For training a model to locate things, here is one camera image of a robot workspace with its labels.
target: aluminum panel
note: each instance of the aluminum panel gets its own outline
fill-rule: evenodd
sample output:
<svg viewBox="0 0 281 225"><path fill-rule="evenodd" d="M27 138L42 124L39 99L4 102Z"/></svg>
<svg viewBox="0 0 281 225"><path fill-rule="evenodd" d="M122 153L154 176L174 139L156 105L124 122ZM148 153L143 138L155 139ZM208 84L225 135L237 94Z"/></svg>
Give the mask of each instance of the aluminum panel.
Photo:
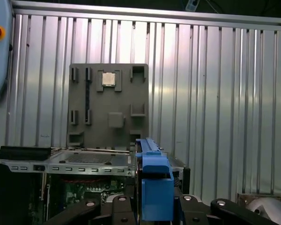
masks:
<svg viewBox="0 0 281 225"><path fill-rule="evenodd" d="M202 201L214 199L217 189L219 153L219 84L221 33L218 27L207 30L206 86L205 86L205 129L203 149Z"/></svg>
<svg viewBox="0 0 281 225"><path fill-rule="evenodd" d="M176 25L165 24L164 26L164 51L161 91L161 130L160 145L166 152L173 151L174 131L174 104L176 95L177 77L177 52L176 52Z"/></svg>
<svg viewBox="0 0 281 225"><path fill-rule="evenodd" d="M58 35L58 17L47 17L44 21L44 37L42 49L42 65L40 71L40 103L38 110L39 130L37 134L37 145L51 147L52 120L54 109L54 86L56 71L56 51Z"/></svg>
<svg viewBox="0 0 281 225"><path fill-rule="evenodd" d="M273 192L281 194L281 32L277 33L276 40L276 58L275 58L275 90L274 96L274 171L273 175Z"/></svg>
<svg viewBox="0 0 281 225"><path fill-rule="evenodd" d="M44 39L44 17L33 15L30 20L29 39L27 41L26 69L25 69L25 86L24 86L24 103L23 103L23 124L22 124L22 145L37 146L39 137L39 100L41 89L41 67L42 54L45 45Z"/></svg>
<svg viewBox="0 0 281 225"><path fill-rule="evenodd" d="M216 196L230 197L232 142L233 142L233 59L235 43L232 28L223 28L221 33L220 102L218 134L218 168Z"/></svg>
<svg viewBox="0 0 281 225"><path fill-rule="evenodd" d="M150 136L189 165L191 194L281 193L279 19L14 5L0 146L65 147L72 62L147 63Z"/></svg>
<svg viewBox="0 0 281 225"><path fill-rule="evenodd" d="M263 61L261 88L261 151L259 191L269 193L273 172L273 106L274 106L274 32L263 32Z"/></svg>
<svg viewBox="0 0 281 225"><path fill-rule="evenodd" d="M187 164L189 151L188 124L190 113L190 68L192 66L192 29L189 25L180 25L178 34L177 74L184 74L184 76L177 76L174 151L175 156Z"/></svg>

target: cable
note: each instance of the cable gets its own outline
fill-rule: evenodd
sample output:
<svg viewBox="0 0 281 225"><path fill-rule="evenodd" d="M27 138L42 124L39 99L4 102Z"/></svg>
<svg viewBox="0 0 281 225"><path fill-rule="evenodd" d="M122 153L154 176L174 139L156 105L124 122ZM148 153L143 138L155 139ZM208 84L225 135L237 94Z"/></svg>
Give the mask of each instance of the cable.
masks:
<svg viewBox="0 0 281 225"><path fill-rule="evenodd" d="M219 8L219 10L221 11L222 14L225 14L225 11L223 10L223 8L216 1L214 1L214 0L206 0L206 2L216 13L220 14L220 12L218 10L216 10L213 5L216 5Z"/></svg>
<svg viewBox="0 0 281 225"><path fill-rule="evenodd" d="M280 5L280 4L281 4L281 0L278 1L278 2L276 2L276 3L274 3L273 5L271 5L270 7L268 7L267 9L265 9L264 12L263 12L263 15L264 15L265 13L267 13L268 11L270 11L270 10L276 8L276 7L277 7L278 5Z"/></svg>
<svg viewBox="0 0 281 225"><path fill-rule="evenodd" d="M263 15L263 14L264 14L264 12L265 12L266 8L268 7L268 4L269 4L269 3L270 3L270 0L265 0L263 9L262 9L260 15Z"/></svg>
<svg viewBox="0 0 281 225"><path fill-rule="evenodd" d="M182 7L182 10L184 11L184 10L185 10L185 7L184 7L183 0L180 0L180 4L181 4L181 7Z"/></svg>
<svg viewBox="0 0 281 225"><path fill-rule="evenodd" d="M215 8L214 6L211 4L210 0L206 0L207 4L218 14L220 14Z"/></svg>

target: slot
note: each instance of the slot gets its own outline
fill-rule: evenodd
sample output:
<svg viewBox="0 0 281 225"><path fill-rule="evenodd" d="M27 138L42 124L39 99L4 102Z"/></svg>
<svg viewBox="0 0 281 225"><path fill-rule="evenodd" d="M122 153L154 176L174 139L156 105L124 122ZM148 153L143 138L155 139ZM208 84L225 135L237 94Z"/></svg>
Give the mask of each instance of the slot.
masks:
<svg viewBox="0 0 281 225"><path fill-rule="evenodd" d="M45 171L44 165L33 165L33 171Z"/></svg>
<svg viewBox="0 0 281 225"><path fill-rule="evenodd" d="M142 104L141 106L136 106L130 104L130 116L131 117L146 117L146 106Z"/></svg>
<svg viewBox="0 0 281 225"><path fill-rule="evenodd" d="M86 68L85 74L85 124L91 125L91 116L90 116L90 76L89 68Z"/></svg>
<svg viewBox="0 0 281 225"><path fill-rule="evenodd" d="M84 133L69 133L69 145L82 147L84 145Z"/></svg>
<svg viewBox="0 0 281 225"><path fill-rule="evenodd" d="M134 66L130 72L130 82L140 81L144 83L146 81L145 67L144 66Z"/></svg>
<svg viewBox="0 0 281 225"><path fill-rule="evenodd" d="M71 80L74 83L78 83L78 77L79 77L79 69L78 68L71 68Z"/></svg>
<svg viewBox="0 0 281 225"><path fill-rule="evenodd" d="M79 119L79 111L78 110L71 110L71 125L77 126Z"/></svg>

